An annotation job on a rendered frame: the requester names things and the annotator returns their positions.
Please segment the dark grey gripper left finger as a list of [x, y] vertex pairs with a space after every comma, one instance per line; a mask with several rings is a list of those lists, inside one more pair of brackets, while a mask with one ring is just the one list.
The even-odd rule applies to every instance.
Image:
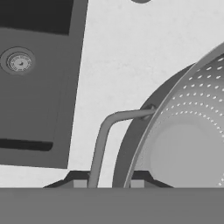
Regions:
[[45, 188], [86, 188], [89, 171], [70, 171], [63, 179], [46, 185]]

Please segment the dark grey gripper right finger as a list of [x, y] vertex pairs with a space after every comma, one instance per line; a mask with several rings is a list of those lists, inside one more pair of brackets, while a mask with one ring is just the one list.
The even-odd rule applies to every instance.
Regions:
[[167, 185], [166, 183], [155, 180], [148, 171], [134, 171], [129, 187], [130, 188], [152, 188], [152, 187], [171, 188], [170, 185]]

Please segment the grey metal colander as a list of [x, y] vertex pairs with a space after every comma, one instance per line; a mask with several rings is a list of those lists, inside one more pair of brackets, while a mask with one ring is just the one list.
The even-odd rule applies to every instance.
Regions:
[[224, 188], [224, 42], [173, 75], [138, 110], [101, 124], [87, 186], [96, 188], [109, 131], [131, 124], [117, 154], [113, 187], [129, 188], [135, 172], [154, 186]]

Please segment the dark grey sink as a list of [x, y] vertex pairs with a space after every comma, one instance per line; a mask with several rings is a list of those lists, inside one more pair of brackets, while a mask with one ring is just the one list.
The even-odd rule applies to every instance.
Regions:
[[0, 0], [0, 165], [65, 169], [88, 0]]

